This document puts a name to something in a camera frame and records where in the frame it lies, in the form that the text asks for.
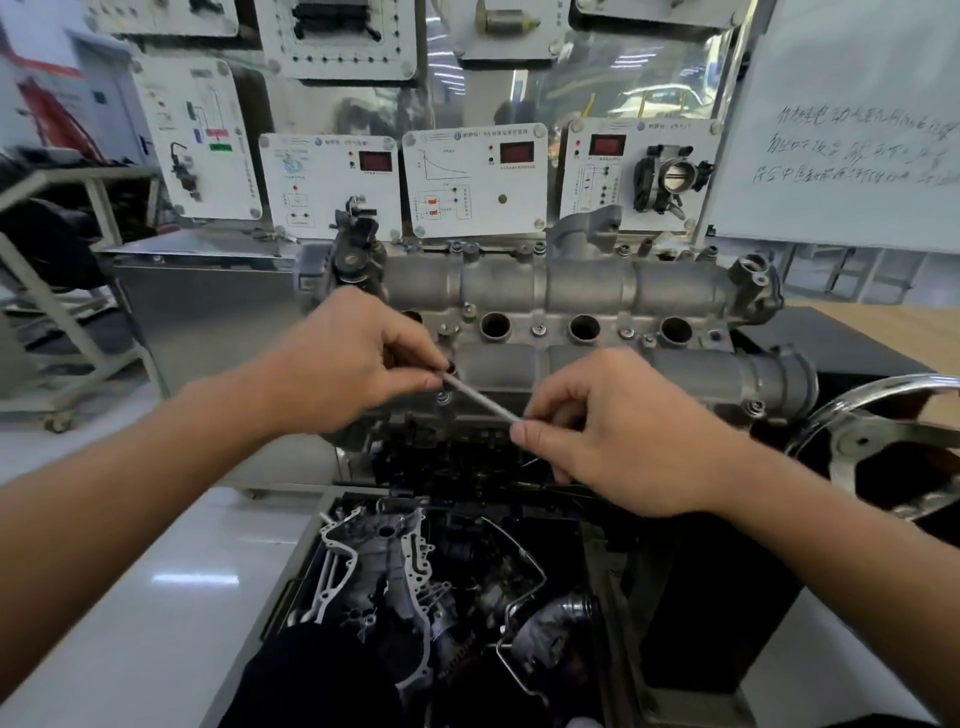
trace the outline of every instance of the metal rod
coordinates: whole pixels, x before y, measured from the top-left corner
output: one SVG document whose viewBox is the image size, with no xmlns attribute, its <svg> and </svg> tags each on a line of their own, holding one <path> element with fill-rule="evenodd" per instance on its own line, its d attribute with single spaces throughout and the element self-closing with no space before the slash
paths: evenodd
<svg viewBox="0 0 960 728">
<path fill-rule="evenodd" d="M 439 371 L 439 370 L 437 371 L 437 376 L 439 376 L 440 379 L 442 379 L 444 382 L 449 384 L 454 389 L 457 389 L 463 392 L 465 395 L 467 395 L 477 404 L 482 404 L 483 406 L 485 406 L 494 415 L 502 417 L 508 423 L 523 422 L 522 418 L 515 415 L 509 409 L 507 409 L 506 407 L 500 406 L 495 401 L 491 400 L 489 397 L 485 397 L 484 395 L 480 394 L 475 389 L 473 389 L 473 387 L 468 387 L 462 381 L 460 381 L 460 379 L 458 379 L 456 376 L 449 374 L 447 372 Z"/>
</svg>

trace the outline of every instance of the left hand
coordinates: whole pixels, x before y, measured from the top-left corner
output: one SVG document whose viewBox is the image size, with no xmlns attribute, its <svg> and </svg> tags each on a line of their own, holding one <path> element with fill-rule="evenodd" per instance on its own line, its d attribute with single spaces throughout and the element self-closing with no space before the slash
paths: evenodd
<svg viewBox="0 0 960 728">
<path fill-rule="evenodd" d="M 402 362 L 406 366 L 391 366 Z M 422 324 L 352 286 L 338 288 L 269 350 L 228 373 L 273 436 L 333 432 L 365 410 L 440 389 L 446 357 Z"/>
</svg>

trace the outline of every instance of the wheel caster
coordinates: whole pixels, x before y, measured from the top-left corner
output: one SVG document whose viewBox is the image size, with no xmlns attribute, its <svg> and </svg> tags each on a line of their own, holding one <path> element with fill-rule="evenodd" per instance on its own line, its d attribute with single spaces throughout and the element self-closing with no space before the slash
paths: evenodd
<svg viewBox="0 0 960 728">
<path fill-rule="evenodd" d="M 73 412 L 58 412 L 43 418 L 43 429 L 60 435 L 73 427 Z"/>
</svg>

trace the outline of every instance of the bolt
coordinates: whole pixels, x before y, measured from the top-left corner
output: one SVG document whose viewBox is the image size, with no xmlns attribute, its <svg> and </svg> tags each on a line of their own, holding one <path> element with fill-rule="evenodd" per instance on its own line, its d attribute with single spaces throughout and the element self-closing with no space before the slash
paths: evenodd
<svg viewBox="0 0 960 728">
<path fill-rule="evenodd" d="M 760 400 L 747 400 L 743 403 L 743 411 L 752 420 L 760 420 L 766 415 L 767 407 Z"/>
</svg>

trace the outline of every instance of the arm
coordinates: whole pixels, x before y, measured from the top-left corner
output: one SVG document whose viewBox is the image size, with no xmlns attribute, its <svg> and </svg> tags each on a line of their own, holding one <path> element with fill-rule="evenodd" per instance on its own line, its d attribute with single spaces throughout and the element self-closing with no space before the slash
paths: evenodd
<svg viewBox="0 0 960 728">
<path fill-rule="evenodd" d="M 628 350 L 534 393 L 514 441 L 642 516 L 706 511 L 768 548 L 948 725 L 960 724 L 960 551 L 754 442 Z M 583 432 L 569 429 L 586 417 Z M 695 453 L 681 445 L 696 443 Z"/>
<path fill-rule="evenodd" d="M 0 487 L 0 702 L 204 490 L 266 443 L 439 388 L 426 329 L 353 288 L 269 352 L 193 382 L 116 435 Z"/>
</svg>

